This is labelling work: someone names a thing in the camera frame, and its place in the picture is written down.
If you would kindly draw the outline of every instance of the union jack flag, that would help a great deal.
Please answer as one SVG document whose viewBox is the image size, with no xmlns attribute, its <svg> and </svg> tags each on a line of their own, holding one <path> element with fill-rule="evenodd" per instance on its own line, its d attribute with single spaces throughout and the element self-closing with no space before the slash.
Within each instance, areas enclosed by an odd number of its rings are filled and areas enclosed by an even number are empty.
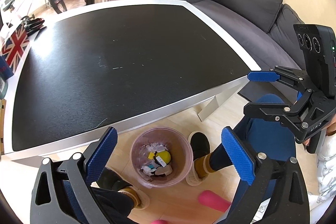
<svg viewBox="0 0 336 224">
<path fill-rule="evenodd" d="M 13 34 L 2 44 L 2 56 L 6 60 L 13 73 L 16 71 L 16 68 L 19 65 L 21 57 L 28 43 L 29 40 L 24 24 L 21 23 L 13 32 Z"/>
</svg>

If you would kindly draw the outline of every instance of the pink trash can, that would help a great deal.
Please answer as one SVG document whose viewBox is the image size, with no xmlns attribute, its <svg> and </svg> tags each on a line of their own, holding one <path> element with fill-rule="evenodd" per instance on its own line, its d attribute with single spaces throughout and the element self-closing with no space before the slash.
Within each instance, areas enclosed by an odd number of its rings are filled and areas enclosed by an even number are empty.
<svg viewBox="0 0 336 224">
<path fill-rule="evenodd" d="M 167 147 L 172 160 L 173 172 L 166 177 L 145 175 L 139 154 L 150 143 L 160 143 Z M 131 164 L 136 179 L 145 187 L 168 187 L 181 182 L 189 173 L 193 164 L 193 150 L 188 140 L 178 131 L 168 127 L 156 127 L 141 133 L 134 141 L 130 152 Z"/>
</svg>

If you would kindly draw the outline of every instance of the table leg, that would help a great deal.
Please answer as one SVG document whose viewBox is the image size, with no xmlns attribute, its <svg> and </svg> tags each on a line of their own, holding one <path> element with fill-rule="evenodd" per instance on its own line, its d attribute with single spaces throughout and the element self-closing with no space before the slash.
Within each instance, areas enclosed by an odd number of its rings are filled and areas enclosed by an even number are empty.
<svg viewBox="0 0 336 224">
<path fill-rule="evenodd" d="M 224 104 L 234 94 L 238 93 L 246 83 L 234 86 L 230 89 L 222 91 L 217 94 L 197 115 L 201 121 L 209 117 L 218 107 Z"/>
</svg>

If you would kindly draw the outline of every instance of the hand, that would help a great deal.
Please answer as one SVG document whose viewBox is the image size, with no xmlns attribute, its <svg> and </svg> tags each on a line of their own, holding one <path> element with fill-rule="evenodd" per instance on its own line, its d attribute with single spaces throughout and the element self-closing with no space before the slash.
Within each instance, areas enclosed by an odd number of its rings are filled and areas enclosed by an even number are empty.
<svg viewBox="0 0 336 224">
<path fill-rule="evenodd" d="M 336 114 L 333 116 L 333 118 L 325 125 L 323 129 L 327 128 L 326 135 L 331 136 L 336 133 Z M 310 139 L 305 140 L 303 144 L 307 146 L 309 144 Z"/>
</svg>

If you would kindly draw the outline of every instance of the yellow object in trash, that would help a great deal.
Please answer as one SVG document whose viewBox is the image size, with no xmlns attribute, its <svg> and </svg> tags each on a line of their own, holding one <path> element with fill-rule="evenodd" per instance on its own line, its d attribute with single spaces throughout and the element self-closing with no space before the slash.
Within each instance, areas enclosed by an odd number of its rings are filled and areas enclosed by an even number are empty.
<svg viewBox="0 0 336 224">
<path fill-rule="evenodd" d="M 149 153 L 149 155 L 148 155 L 148 158 L 150 159 L 150 160 L 152 160 L 152 159 L 154 159 L 154 153 L 153 152 L 150 152 Z"/>
<path fill-rule="evenodd" d="M 166 164 L 170 163 L 170 161 L 171 161 L 171 155 L 170 155 L 169 151 L 167 151 L 167 150 L 164 150 L 164 151 L 161 151 L 161 152 L 156 152 L 155 157 L 158 157 L 158 156 L 160 156 L 161 159 Z"/>
</svg>

